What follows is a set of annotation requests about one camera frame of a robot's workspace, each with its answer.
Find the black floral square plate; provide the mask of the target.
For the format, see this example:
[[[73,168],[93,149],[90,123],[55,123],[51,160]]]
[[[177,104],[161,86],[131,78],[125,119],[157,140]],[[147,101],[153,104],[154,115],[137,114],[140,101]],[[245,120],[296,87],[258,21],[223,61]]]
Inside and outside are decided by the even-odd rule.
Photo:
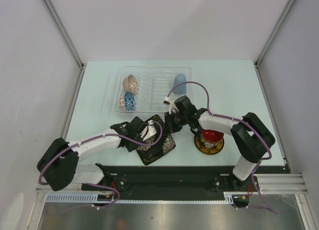
[[[164,127],[164,121],[159,115],[153,115],[144,122],[147,123],[149,120],[153,120]],[[163,133],[161,138],[159,138],[160,127],[158,124],[155,124],[155,128],[157,131],[156,135],[144,141],[147,146],[140,145],[136,150],[134,150],[137,152],[142,163],[146,166],[157,161],[176,147],[176,143],[171,134],[165,135]]]

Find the blue patterned bowl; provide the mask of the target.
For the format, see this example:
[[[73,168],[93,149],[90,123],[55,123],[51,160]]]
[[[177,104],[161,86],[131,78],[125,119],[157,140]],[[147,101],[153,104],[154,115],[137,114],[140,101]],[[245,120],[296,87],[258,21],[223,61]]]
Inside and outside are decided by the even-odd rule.
[[[131,92],[125,92],[119,100],[120,109],[123,111],[135,110],[135,97]]]

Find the red black mug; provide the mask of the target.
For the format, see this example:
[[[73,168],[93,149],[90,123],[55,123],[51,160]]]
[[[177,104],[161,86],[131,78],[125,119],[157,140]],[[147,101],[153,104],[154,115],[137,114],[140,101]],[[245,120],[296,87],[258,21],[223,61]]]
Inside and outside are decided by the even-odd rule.
[[[191,129],[194,136],[198,136],[202,142],[218,143],[224,139],[224,134],[215,130]]]

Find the light blue cup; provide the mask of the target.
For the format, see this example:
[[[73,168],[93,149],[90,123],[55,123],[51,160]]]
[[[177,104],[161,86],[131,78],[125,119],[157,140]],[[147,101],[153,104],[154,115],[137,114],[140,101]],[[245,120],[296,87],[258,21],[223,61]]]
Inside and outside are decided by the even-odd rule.
[[[174,82],[173,82],[173,93],[177,95],[184,95],[187,90],[187,85],[183,84],[186,82],[186,76],[182,73],[179,73],[175,76]]]

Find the clear wire dish rack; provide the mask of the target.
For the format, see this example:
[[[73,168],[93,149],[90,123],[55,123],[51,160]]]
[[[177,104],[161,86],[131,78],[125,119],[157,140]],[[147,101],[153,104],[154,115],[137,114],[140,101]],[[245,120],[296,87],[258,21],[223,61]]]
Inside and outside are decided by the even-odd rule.
[[[167,66],[124,66],[119,75],[117,93],[114,95],[114,110],[122,117],[139,116],[148,118],[168,111],[163,103],[169,91],[173,88],[175,77],[184,74],[186,81],[192,80],[192,70],[189,67]],[[133,108],[126,109],[120,102],[128,92],[123,88],[125,78],[133,75],[137,80],[137,93],[133,96]]]

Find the beige patterned bowl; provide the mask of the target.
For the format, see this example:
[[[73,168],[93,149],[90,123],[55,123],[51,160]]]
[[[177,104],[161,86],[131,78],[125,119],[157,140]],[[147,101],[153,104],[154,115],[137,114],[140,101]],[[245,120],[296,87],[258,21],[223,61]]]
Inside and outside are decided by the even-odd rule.
[[[126,92],[130,92],[133,95],[136,95],[138,92],[138,82],[137,79],[132,75],[128,75],[124,78],[122,82],[122,88]]]

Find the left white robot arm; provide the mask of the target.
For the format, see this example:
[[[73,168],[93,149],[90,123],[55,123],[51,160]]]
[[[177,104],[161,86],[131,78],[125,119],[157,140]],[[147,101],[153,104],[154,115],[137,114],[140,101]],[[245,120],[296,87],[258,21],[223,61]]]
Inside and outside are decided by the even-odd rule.
[[[106,150],[126,148],[133,151],[141,146],[151,147],[153,144],[147,140],[161,133],[162,127],[157,121],[135,117],[131,122],[114,124],[85,140],[67,142],[62,137],[57,138],[36,165],[40,172],[38,183],[56,192],[73,183],[104,190],[110,184],[110,177],[97,165],[82,166],[80,163]]]

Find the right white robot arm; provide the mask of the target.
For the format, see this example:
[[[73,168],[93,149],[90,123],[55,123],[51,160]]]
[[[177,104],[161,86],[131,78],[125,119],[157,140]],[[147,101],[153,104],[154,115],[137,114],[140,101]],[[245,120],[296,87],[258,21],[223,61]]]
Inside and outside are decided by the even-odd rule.
[[[208,109],[197,109],[187,96],[172,100],[168,96],[164,104],[169,106],[165,113],[164,132],[173,134],[188,125],[196,136],[202,131],[217,131],[233,137],[241,154],[230,178],[230,186],[241,191],[248,185],[248,177],[256,171],[263,160],[272,158],[270,148],[275,144],[275,137],[252,112],[242,118],[211,113]]]

